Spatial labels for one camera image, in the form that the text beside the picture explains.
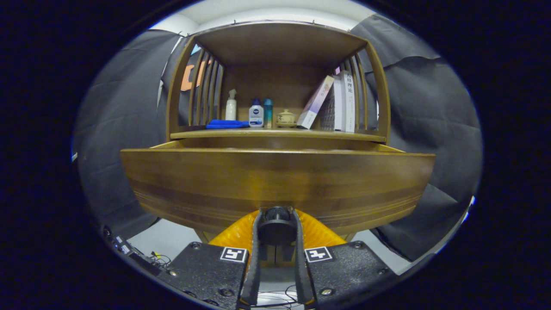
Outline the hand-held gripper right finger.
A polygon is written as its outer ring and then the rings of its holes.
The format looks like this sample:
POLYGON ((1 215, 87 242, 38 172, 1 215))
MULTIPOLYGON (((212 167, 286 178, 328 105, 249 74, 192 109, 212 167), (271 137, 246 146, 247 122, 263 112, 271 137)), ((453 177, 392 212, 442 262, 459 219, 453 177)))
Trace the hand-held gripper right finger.
POLYGON ((398 282, 394 273, 364 242, 305 247, 297 210, 295 282, 298 302, 306 310, 348 310, 398 282))

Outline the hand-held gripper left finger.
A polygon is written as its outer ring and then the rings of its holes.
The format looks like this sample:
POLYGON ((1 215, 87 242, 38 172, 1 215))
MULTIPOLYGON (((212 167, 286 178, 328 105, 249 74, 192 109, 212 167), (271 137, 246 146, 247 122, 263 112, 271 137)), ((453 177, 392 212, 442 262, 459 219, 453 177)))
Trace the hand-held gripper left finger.
POLYGON ((239 245, 230 245, 225 231, 218 243, 191 242, 156 279, 176 294, 213 310, 249 310, 257 304, 260 286, 258 228, 262 211, 234 224, 239 245))

